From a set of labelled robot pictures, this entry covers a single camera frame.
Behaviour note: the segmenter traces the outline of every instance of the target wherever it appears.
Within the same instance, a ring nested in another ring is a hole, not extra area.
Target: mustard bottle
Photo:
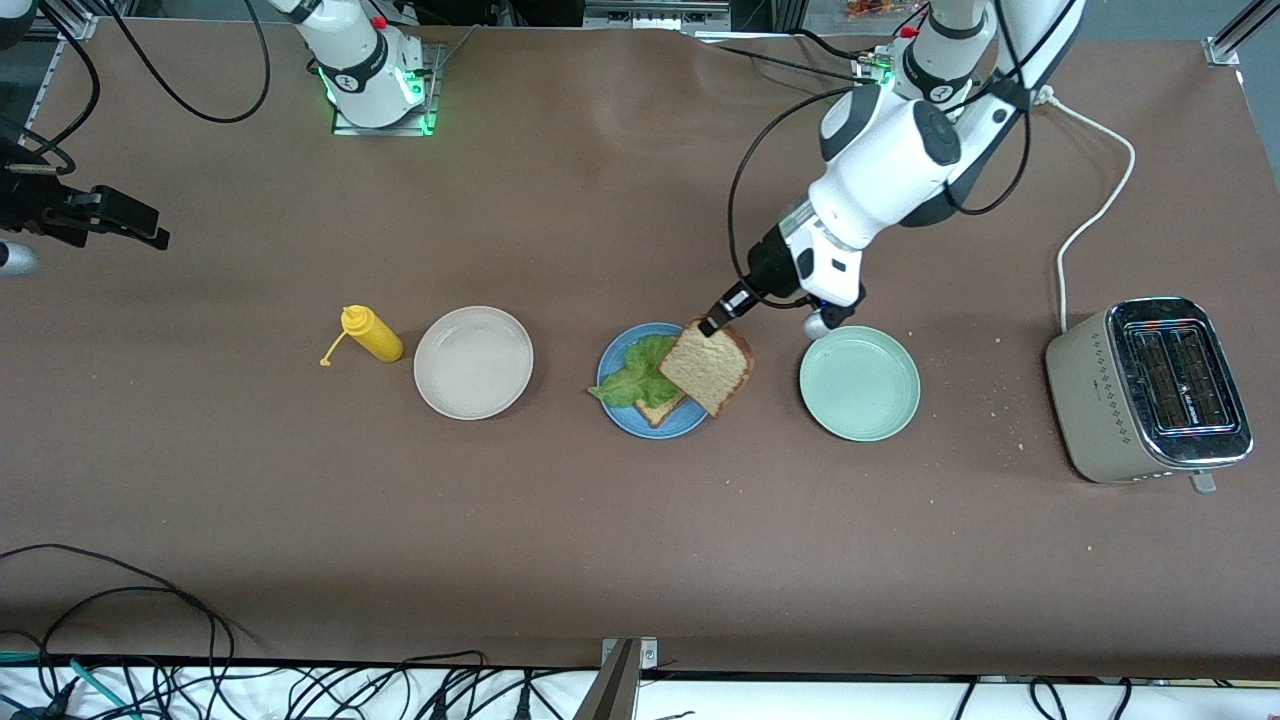
[[[342,309],[342,334],[333,341],[329,352],[325,352],[324,357],[320,359],[323,366],[329,366],[329,356],[347,336],[356,338],[356,342],[365,346],[365,350],[372,352],[374,357],[383,363],[394,363],[404,355],[404,343],[387,327],[381,318],[364,305],[351,305]]]

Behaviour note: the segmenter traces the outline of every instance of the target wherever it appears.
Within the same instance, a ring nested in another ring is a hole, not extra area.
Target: green plate
[[[920,373],[896,340],[859,325],[814,342],[800,364],[800,396],[818,424],[859,442],[884,439],[920,405]]]

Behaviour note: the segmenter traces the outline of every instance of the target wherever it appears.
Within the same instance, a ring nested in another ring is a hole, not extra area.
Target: toaster
[[[1208,316],[1183,297],[1112,305],[1053,338],[1044,352],[1071,464],[1096,483],[1212,470],[1253,450],[1231,372]]]

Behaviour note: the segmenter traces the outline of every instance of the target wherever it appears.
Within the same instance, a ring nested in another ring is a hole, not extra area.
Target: green lettuce leaf
[[[680,395],[680,388],[658,372],[658,365],[675,342],[676,338],[659,334],[637,340],[627,348],[627,364],[588,392],[609,407],[626,407],[637,400],[657,407],[671,401]]]

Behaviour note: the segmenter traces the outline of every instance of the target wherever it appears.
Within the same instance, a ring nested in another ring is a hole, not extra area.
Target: tabletop
[[[132,24],[202,110],[253,100],[247,24]],[[724,416],[646,442],[584,392],[600,352],[731,284],[733,169],[773,115],[835,86],[671,32],[480,29],[444,73],[435,136],[334,137],[301,37],[266,37],[270,96],[234,126],[179,109],[115,28],[86,45],[102,100],[67,142],[69,182],[154,205],[173,241],[19,238],[44,264],[0,283],[5,546],[70,542],[166,575],[260,657],[479,647],[575,665],[635,634],[677,667],[1280,676],[1280,204],[1236,76],[1197,45],[1082,42],[1052,83],[1138,149],[1068,258],[1073,318],[1185,295],[1231,359],[1257,448],[1211,497],[1100,487],[1068,462],[1042,360],[1052,259],[1125,156],[1061,114],[1036,113],[998,211],[891,228],[867,252],[851,323],[914,356],[905,430],[822,430],[796,388],[803,313],[756,309],[736,323],[755,369]],[[755,46],[838,68],[800,42]],[[87,87],[65,56],[36,129]],[[820,174],[823,108],[753,160],[742,238]],[[970,202],[1019,151],[997,152]],[[410,357],[351,345],[321,368],[351,304],[410,354],[444,313],[502,307],[532,338],[532,380],[462,423],[422,402]],[[123,579],[51,556],[3,573],[0,615],[29,629]],[[205,642],[180,606],[113,598],[52,650]]]

